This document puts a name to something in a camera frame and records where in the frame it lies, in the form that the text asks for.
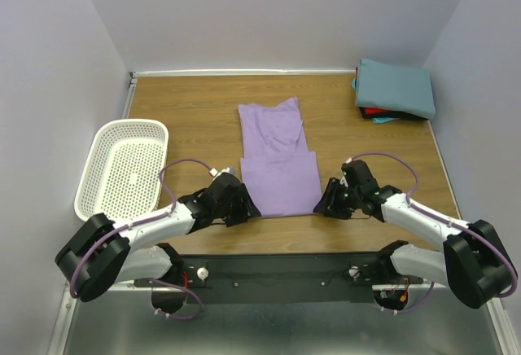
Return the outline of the folded teal t shirt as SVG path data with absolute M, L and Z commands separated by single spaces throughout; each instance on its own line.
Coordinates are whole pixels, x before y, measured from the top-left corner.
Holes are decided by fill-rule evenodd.
M 357 66 L 358 107 L 406 112 L 430 120 L 436 114 L 430 72 L 425 68 L 360 59 Z

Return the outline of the white perforated plastic basket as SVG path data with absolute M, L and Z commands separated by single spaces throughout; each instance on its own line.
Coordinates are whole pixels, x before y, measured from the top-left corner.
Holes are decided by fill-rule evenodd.
M 156 210 L 159 172 L 168 153 L 167 127 L 150 119 L 120 119 L 94 136 L 74 199 L 76 215 L 87 221 L 104 213 L 130 219 Z

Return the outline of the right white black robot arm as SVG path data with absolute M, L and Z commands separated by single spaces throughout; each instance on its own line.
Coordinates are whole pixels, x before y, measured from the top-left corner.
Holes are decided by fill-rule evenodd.
M 472 309 L 515 293 L 519 276 L 492 224 L 444 215 L 394 186 L 380 186 L 367 163 L 356 157 L 348 159 L 341 170 L 341 178 L 329 180 L 315 213 L 349 220 L 360 210 L 382 223 L 406 229 L 432 246 L 423 249 L 401 240 L 391 243 L 368 267 L 352 263 L 348 272 L 353 280 L 385 284 L 417 277 L 449 288 Z

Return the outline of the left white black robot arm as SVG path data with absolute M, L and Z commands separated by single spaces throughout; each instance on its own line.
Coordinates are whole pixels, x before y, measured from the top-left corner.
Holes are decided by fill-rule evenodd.
M 94 214 L 58 252 L 55 264 L 69 282 L 70 295 L 83 302 L 132 279 L 155 278 L 170 286 L 180 278 L 180 265 L 163 248 L 155 255 L 149 245 L 205 229 L 215 220 L 230 227 L 260 216 L 246 185 L 224 172 L 208 187 L 134 220 Z

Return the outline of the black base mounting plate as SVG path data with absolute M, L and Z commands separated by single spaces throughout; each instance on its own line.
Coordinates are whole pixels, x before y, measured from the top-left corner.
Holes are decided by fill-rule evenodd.
M 204 304 L 371 303 L 373 287 L 404 284 L 377 252 L 184 255 L 174 282 Z

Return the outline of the purple t shirt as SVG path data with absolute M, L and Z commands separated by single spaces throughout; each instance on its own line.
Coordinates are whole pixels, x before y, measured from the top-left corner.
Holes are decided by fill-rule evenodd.
M 238 106 L 241 174 L 262 217 L 310 215 L 322 197 L 317 155 L 310 151 L 299 100 Z

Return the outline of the aluminium extrusion rail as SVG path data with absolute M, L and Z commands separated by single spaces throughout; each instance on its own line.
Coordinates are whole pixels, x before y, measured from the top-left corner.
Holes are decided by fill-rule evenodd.
M 437 287 L 411 313 L 348 302 L 207 305 L 201 318 L 154 314 L 146 291 L 78 304 L 66 354 L 517 354 L 498 301 L 480 309 Z

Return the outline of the folded turquoise t shirt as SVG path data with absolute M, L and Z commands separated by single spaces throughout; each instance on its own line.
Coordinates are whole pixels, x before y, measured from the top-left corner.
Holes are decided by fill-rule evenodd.
M 372 120 L 375 124 L 383 124 L 383 123 L 388 123 L 388 122 L 397 120 L 397 117 L 388 116 L 387 115 L 388 112 L 384 112 L 384 111 L 368 112 L 363 107 L 360 107 L 359 110 L 361 112 L 361 116 L 363 119 Z

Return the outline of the folded red t shirt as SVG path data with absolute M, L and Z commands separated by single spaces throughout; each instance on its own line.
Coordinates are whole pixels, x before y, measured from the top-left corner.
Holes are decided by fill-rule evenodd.
M 369 118 L 388 117 L 392 113 L 392 111 L 374 107 L 362 107 L 361 110 Z

